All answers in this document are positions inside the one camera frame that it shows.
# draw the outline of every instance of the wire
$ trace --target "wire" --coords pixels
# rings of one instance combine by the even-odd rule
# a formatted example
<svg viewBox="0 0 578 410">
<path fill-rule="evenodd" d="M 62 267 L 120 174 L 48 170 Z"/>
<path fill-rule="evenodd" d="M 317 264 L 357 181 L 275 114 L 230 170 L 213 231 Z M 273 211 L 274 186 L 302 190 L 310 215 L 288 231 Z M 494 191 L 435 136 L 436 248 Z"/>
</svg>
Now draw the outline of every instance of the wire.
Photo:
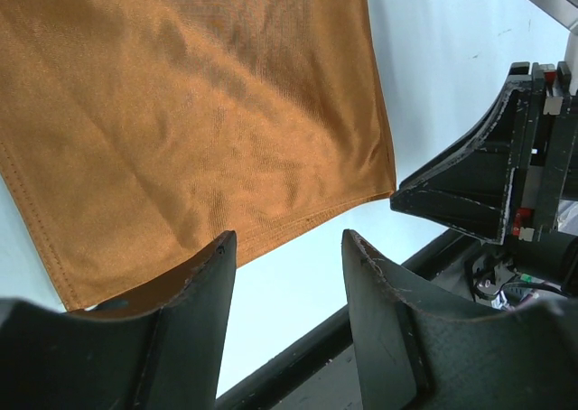
<svg viewBox="0 0 578 410">
<path fill-rule="evenodd" d="M 541 291 L 548 291 L 549 293 L 554 293 L 562 296 L 566 296 L 562 291 L 560 291 L 555 286 L 549 284 L 539 284 L 535 282 L 526 282 L 526 281 L 509 281 L 502 284 L 502 286 L 495 292 L 494 294 L 484 293 L 480 289 L 480 284 L 487 279 L 489 274 L 483 275 L 480 279 L 478 279 L 474 285 L 474 292 L 478 295 L 479 298 L 493 301 L 496 300 L 501 294 L 503 294 L 504 290 L 507 288 L 527 288 L 531 290 L 541 290 Z"/>
<path fill-rule="evenodd" d="M 555 286 L 548 284 L 538 284 L 536 282 L 525 282 L 525 281 L 506 282 L 501 286 L 500 291 L 503 291 L 504 288 L 528 288 L 531 290 L 548 291 L 549 293 L 566 296 L 566 294 L 564 294 Z"/>
</svg>

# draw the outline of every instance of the red component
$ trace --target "red component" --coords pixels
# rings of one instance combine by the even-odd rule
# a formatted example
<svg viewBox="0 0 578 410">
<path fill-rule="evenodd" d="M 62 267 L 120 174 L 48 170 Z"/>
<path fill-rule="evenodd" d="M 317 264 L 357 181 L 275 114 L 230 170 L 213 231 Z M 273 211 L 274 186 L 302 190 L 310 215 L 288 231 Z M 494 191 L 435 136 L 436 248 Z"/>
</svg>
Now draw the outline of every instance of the red component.
<svg viewBox="0 0 578 410">
<path fill-rule="evenodd" d="M 512 235 L 519 237 L 520 229 L 532 219 L 534 211 L 532 209 L 517 209 L 514 216 L 514 226 L 512 228 Z"/>
<path fill-rule="evenodd" d="M 556 70 L 547 70 L 544 72 L 545 81 L 550 85 L 554 85 L 556 80 Z"/>
</svg>

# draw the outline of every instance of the cloth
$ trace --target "cloth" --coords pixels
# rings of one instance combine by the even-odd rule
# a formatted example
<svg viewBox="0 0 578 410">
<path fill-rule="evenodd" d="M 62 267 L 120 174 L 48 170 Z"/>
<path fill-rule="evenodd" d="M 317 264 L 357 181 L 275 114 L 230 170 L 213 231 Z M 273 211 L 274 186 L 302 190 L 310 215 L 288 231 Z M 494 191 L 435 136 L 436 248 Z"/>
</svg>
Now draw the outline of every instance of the cloth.
<svg viewBox="0 0 578 410">
<path fill-rule="evenodd" d="M 69 310 L 396 186 L 367 0 L 0 0 L 0 173 Z"/>
</svg>

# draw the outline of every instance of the black cable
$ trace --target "black cable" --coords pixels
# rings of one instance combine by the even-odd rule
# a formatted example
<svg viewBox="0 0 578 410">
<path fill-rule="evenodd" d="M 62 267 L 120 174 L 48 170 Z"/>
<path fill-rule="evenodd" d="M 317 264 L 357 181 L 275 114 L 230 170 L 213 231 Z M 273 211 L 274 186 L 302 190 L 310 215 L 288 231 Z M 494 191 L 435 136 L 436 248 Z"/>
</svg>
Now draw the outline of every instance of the black cable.
<svg viewBox="0 0 578 410">
<path fill-rule="evenodd" d="M 548 284 L 538 284 L 535 282 L 525 282 L 525 281 L 516 281 L 516 282 L 506 282 L 500 288 L 500 291 L 503 291 L 504 288 L 528 288 L 531 290 L 541 290 L 541 291 L 548 291 L 550 293 L 558 294 L 565 296 L 565 294 L 557 289 L 555 286 L 548 285 Z"/>
</svg>

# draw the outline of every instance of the white backdrop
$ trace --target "white backdrop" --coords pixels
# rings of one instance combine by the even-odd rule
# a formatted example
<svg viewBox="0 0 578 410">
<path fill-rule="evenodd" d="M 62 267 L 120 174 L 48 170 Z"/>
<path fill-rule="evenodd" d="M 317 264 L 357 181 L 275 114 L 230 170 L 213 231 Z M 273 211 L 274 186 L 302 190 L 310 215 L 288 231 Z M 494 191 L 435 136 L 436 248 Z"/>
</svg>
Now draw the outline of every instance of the white backdrop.
<svg viewBox="0 0 578 410">
<path fill-rule="evenodd" d="M 369 0 L 369 10 L 399 181 L 483 115 L 510 63 L 564 57 L 568 32 L 527 0 Z M 383 200 L 338 216 L 238 270 L 219 393 L 345 304 L 345 228 L 356 229 L 397 262 L 443 230 L 395 214 Z M 0 295 L 62 309 L 1 181 Z"/>
</svg>

